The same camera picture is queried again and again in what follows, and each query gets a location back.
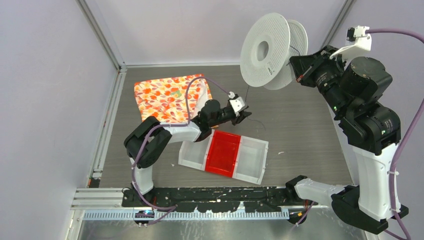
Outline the white perforated cable spool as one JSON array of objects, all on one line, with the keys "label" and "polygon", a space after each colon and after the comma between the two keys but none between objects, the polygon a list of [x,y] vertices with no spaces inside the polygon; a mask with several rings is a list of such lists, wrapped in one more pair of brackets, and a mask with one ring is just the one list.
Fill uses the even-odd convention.
[{"label": "white perforated cable spool", "polygon": [[268,13],[250,28],[240,53],[240,72],[251,87],[279,90],[295,80],[290,57],[306,55],[306,29],[279,13]]}]

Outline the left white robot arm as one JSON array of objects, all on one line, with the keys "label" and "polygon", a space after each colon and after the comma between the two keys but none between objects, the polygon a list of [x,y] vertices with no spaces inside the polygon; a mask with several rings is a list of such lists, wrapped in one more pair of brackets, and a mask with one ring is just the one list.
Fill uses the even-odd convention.
[{"label": "left white robot arm", "polygon": [[141,207],[153,202],[153,165],[168,144],[179,142],[200,142],[209,137],[212,128],[226,122],[236,126],[251,115],[242,97],[220,102],[207,100],[195,117],[185,123],[160,122],[149,116],[124,140],[123,145],[131,161],[132,185],[136,190],[134,200]]}]

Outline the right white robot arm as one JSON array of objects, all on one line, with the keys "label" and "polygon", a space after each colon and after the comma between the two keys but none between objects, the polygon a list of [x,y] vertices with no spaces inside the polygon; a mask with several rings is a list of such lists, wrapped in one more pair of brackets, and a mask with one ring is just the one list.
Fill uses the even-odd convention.
[{"label": "right white robot arm", "polygon": [[395,214],[409,210],[391,198],[393,157],[401,140],[401,120],[379,99],[392,83],[392,76],[377,59],[357,56],[351,61],[327,45],[320,51],[289,59],[296,81],[317,88],[334,113],[348,144],[355,153],[358,185],[330,185],[299,175],[285,185],[291,205],[303,200],[332,208],[344,223],[380,234]]}]

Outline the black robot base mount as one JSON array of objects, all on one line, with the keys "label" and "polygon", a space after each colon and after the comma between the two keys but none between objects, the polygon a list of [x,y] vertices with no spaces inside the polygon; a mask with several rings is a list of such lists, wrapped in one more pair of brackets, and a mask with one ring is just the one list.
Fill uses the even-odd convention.
[{"label": "black robot base mount", "polygon": [[164,213],[232,213],[238,208],[248,213],[269,213],[286,206],[307,209],[312,203],[294,198],[280,186],[155,187],[143,197],[132,187],[121,192],[123,207],[148,207]]}]

